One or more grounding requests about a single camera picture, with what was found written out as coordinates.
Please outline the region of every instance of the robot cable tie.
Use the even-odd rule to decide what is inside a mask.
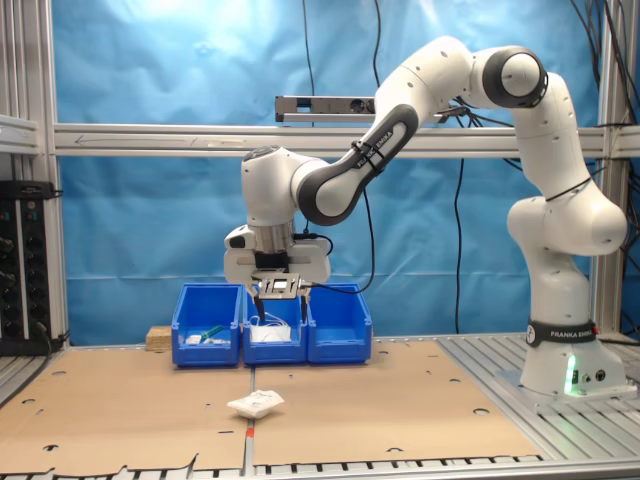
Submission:
[[[586,180],[583,180],[582,182],[578,183],[577,185],[574,185],[574,186],[573,186],[573,187],[571,187],[571,188],[567,188],[566,190],[564,190],[564,191],[562,191],[562,192],[558,193],[557,195],[554,195],[553,197],[545,198],[545,200],[546,200],[547,202],[551,202],[552,200],[555,200],[556,198],[560,198],[562,195],[565,195],[565,194],[567,194],[567,193],[571,192],[572,190],[575,190],[575,189],[577,189],[577,188],[580,188],[580,187],[582,187],[582,186],[586,185],[586,184],[587,184],[587,183],[589,183],[591,180],[592,180],[592,178],[591,178],[591,176],[589,176],[589,178],[587,178]]]
[[[362,145],[363,147],[367,147],[367,150],[363,150],[361,148]],[[380,158],[382,159],[382,161],[385,161],[385,157],[382,154],[382,152],[380,150],[378,150],[377,148],[375,148],[373,145],[369,145],[366,142],[351,142],[351,147],[358,153],[364,155],[365,160],[367,161],[367,163],[371,166],[371,169],[375,172],[376,177],[378,175],[380,175],[382,172],[384,172],[384,168],[380,169],[378,168],[372,161],[371,161],[371,157],[375,154],[379,155]]]

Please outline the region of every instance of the green object in bin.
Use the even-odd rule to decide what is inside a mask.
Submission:
[[[222,325],[216,325],[211,330],[204,332],[202,335],[200,335],[200,341],[204,342],[207,338],[213,337],[220,330],[222,330]]]

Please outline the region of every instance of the small wooden block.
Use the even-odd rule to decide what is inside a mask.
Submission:
[[[171,350],[171,327],[151,327],[147,333],[145,350],[147,352]]]

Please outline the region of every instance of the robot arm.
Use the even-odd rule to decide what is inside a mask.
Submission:
[[[472,62],[462,43],[442,37],[396,68],[376,92],[375,121],[362,139],[336,163],[309,163],[293,175],[291,194],[304,216],[323,226],[346,219],[367,184],[462,92]]]
[[[318,225],[345,220],[366,185],[423,123],[433,121],[458,95],[473,107],[511,111],[524,174],[544,195],[538,243],[579,255],[617,249],[626,232],[624,214],[590,180],[562,78],[548,75],[525,48],[472,54],[458,40],[442,37],[411,55],[384,81],[376,92],[373,125],[337,162],[329,164],[278,146],[245,157],[247,225],[225,240],[227,280],[250,286],[260,278],[275,280],[272,273],[277,272],[290,274],[284,276],[287,283],[297,286],[302,281],[326,281],[328,244],[321,238],[294,237],[296,210]],[[517,233],[514,238],[522,247]],[[294,291],[287,290],[286,295]],[[262,290],[260,294],[270,295]]]
[[[333,164],[278,146],[249,154],[242,163],[247,225],[225,239],[225,277],[247,285],[258,308],[261,299],[297,295],[306,305],[310,282],[329,278],[328,244],[294,235],[296,210],[318,225],[342,222],[367,184],[456,96],[511,111],[524,174],[543,195],[519,201],[508,218],[531,278],[532,348],[521,383],[552,396],[635,392],[620,359],[596,341],[589,283],[573,262],[573,255],[617,250],[626,219],[591,180],[565,82],[521,47],[472,54],[450,37],[427,44],[380,86],[371,129]]]

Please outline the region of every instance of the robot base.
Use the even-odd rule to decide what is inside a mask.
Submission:
[[[564,393],[544,395],[523,386],[520,383],[520,375],[520,370],[503,370],[496,374],[496,378],[516,401],[519,401],[537,415],[563,413],[565,405],[607,400],[633,400],[638,397],[637,387],[632,381],[606,392],[593,392],[584,396],[565,395]]]
[[[558,407],[569,403],[637,397],[637,387],[627,380],[622,360],[599,340],[530,347],[522,372],[507,370],[498,378],[538,414],[557,413]]]

